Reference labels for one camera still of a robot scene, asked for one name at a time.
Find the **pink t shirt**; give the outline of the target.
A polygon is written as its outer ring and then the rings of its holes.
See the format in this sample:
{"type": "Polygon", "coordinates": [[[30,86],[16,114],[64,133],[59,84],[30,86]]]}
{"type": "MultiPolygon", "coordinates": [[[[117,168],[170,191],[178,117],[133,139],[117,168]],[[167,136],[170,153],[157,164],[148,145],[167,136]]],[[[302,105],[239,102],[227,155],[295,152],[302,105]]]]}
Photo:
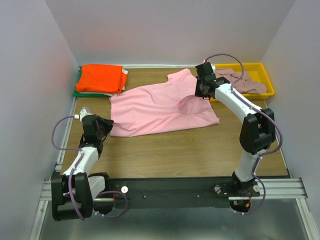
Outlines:
{"type": "Polygon", "coordinates": [[[187,68],[167,82],[136,87],[110,99],[113,137],[136,137],[219,124],[208,100],[195,96],[197,80],[187,68]]]}

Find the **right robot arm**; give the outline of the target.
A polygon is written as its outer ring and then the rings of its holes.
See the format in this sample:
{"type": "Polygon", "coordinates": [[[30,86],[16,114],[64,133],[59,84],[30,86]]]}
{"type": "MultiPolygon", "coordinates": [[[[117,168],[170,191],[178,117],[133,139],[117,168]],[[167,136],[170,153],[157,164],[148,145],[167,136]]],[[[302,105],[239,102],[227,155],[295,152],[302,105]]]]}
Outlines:
{"type": "Polygon", "coordinates": [[[263,154],[276,140],[276,130],[272,123],[274,113],[269,108],[262,109],[250,102],[226,78],[216,77],[209,62],[199,64],[195,69],[195,96],[218,100],[242,123],[239,142],[243,153],[227,188],[234,195],[241,196],[254,185],[257,166],[263,154]]]}

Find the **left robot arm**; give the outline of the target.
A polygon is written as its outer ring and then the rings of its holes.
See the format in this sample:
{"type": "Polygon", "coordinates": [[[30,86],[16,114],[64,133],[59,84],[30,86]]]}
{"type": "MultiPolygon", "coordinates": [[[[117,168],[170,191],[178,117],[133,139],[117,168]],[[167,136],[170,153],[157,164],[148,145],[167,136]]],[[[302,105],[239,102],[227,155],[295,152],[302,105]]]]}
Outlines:
{"type": "Polygon", "coordinates": [[[52,217],[55,221],[81,219],[92,215],[94,197],[89,182],[91,168],[100,158],[104,141],[111,132],[114,121],[102,118],[96,114],[80,117],[83,134],[78,147],[63,148],[55,144],[55,131],[58,125],[66,119],[60,119],[53,127],[51,134],[52,146],[60,151],[77,151],[72,165],[61,175],[51,180],[52,217]]]}

